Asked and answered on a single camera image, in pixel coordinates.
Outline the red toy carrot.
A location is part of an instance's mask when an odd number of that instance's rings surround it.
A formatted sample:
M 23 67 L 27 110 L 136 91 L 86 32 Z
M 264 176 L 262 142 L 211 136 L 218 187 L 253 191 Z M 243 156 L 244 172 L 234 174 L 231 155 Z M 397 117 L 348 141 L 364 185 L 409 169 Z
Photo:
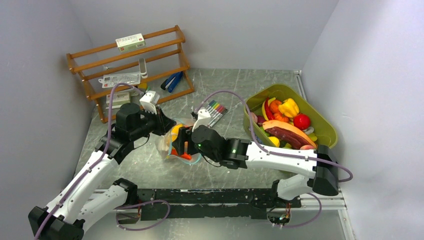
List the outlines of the red toy carrot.
M 171 155 L 177 156 L 179 158 L 182 158 L 182 159 L 188 160 L 188 161 L 191 161 L 192 160 L 192 156 L 190 154 L 183 153 L 183 154 L 179 155 L 174 148 L 171 150 Z

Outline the yellow toy mango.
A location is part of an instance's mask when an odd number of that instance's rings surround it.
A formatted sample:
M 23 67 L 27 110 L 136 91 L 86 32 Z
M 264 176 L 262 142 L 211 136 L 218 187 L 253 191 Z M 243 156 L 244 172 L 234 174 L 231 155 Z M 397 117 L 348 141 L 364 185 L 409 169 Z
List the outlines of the yellow toy mango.
M 174 142 L 178 138 L 179 130 L 183 126 L 184 126 L 183 124 L 177 124 L 172 128 L 172 130 L 171 130 L 171 142 Z

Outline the clear zip top bag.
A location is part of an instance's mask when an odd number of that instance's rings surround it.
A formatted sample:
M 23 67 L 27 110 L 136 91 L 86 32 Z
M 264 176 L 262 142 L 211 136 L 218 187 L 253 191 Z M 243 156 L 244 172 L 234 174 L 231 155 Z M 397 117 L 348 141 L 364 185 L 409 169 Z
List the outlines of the clear zip top bag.
M 189 153 L 189 143 L 187 140 L 179 146 L 181 143 L 181 129 L 192 127 L 195 121 L 191 118 L 176 118 L 174 121 L 176 125 L 155 141 L 155 147 L 159 155 L 164 160 L 180 160 L 187 165 L 198 163 L 201 160 L 201 155 L 199 153 Z

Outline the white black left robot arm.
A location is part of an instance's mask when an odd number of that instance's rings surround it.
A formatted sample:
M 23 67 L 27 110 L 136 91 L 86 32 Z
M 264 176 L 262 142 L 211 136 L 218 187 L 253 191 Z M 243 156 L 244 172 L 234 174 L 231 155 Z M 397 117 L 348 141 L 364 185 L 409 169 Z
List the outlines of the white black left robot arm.
M 122 105 L 115 115 L 115 123 L 108 123 L 106 135 L 100 139 L 85 167 L 45 207 L 35 206 L 30 211 L 28 220 L 34 238 L 80 240 L 110 211 L 139 207 L 138 186 L 124 178 L 116 180 L 92 201 L 88 199 L 104 178 L 135 149 L 135 141 L 149 138 L 150 134 L 163 136 L 175 125 L 176 121 L 165 116 L 158 106 L 147 111 L 136 103 Z

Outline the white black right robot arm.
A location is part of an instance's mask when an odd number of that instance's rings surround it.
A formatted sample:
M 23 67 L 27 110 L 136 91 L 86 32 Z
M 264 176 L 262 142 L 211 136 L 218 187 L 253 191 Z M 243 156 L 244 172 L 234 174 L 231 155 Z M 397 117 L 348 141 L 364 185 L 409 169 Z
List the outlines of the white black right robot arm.
M 171 135 L 171 145 L 178 156 L 200 154 L 228 169 L 267 168 L 294 173 L 276 181 L 269 197 L 275 207 L 306 193 L 339 193 L 337 162 L 324 145 L 308 150 L 263 146 L 247 139 L 224 138 L 205 125 L 180 127 Z

